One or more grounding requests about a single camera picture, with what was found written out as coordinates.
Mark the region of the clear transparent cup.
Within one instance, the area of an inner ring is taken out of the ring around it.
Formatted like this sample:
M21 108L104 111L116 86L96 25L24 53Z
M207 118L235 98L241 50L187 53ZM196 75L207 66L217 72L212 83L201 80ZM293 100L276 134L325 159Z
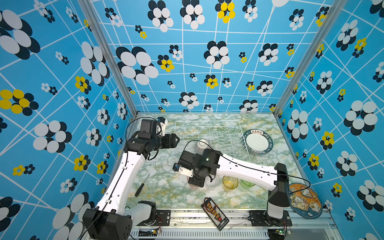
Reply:
M222 180L219 176L212 177L211 175L208 175L206 177L205 185L207 185L210 188L215 188L221 184Z

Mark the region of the yellow transparent cup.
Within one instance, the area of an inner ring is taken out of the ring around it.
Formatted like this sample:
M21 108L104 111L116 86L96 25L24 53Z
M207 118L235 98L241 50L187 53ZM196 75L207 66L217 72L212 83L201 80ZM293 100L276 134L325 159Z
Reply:
M224 176L223 177L223 185L228 190L234 190L238 187L239 180L237 178L234 178L234 177Z

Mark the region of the green transparent cup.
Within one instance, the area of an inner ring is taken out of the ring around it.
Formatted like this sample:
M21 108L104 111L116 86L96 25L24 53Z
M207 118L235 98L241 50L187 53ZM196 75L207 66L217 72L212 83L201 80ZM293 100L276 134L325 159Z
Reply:
M256 184L252 183L252 182L248 182L248 181L245 181L245 180L241 180L241 186L242 188L245 188L245 189L249 189L253 186L255 186Z

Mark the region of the large plain white plate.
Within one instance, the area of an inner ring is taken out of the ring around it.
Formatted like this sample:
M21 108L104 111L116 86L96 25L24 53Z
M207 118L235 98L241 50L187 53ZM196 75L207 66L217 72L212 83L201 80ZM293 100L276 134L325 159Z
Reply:
M252 152L256 155L266 155L274 147L271 136L262 130L248 130L243 134L243 137L249 152Z

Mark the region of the pink transparent plastic cup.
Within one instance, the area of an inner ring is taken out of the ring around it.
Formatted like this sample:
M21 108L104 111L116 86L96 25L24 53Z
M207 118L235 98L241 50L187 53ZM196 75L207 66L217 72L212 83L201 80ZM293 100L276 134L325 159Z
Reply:
M195 184L195 181L193 178L187 177L188 184L191 186L191 188L199 189L200 187Z

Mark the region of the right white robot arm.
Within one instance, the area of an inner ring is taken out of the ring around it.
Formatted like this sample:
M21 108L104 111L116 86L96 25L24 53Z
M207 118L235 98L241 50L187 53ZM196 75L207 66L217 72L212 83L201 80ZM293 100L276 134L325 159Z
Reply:
M261 166L230 157L220 151L205 149L201 155L183 151L173 171L188 177L188 183L204 187L206 178L228 176L268 190L266 217L281 220L290 206L289 175L284 164Z

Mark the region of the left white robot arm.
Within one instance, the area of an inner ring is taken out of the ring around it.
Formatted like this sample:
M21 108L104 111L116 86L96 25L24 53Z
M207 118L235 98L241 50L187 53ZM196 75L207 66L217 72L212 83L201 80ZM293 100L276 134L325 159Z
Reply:
M151 160L151 152L176 148L180 138L165 133L168 121L163 117L141 117L140 120L140 129L125 142L122 161L106 192L97 205L83 215L85 233L92 240L127 240L132 228L141 223L153 224L157 219L155 203L140 201L127 210L127 197L140 168Z

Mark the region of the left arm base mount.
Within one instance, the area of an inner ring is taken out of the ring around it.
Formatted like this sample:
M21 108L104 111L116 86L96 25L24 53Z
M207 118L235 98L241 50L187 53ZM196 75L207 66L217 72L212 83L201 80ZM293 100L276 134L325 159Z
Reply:
M171 220L171 211L170 210L157 210L156 212L156 218L153 223L145 223L141 222L138 224L138 226L147 226L147 227L163 227L163 226L169 226Z

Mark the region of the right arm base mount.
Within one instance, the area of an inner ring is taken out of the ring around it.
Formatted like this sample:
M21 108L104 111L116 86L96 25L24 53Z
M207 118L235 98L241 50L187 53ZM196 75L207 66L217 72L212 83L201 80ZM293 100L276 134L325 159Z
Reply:
M274 219L267 216L266 210L251 210L247 220L253 227L291 227L293 225L288 211L283 211L282 219Z

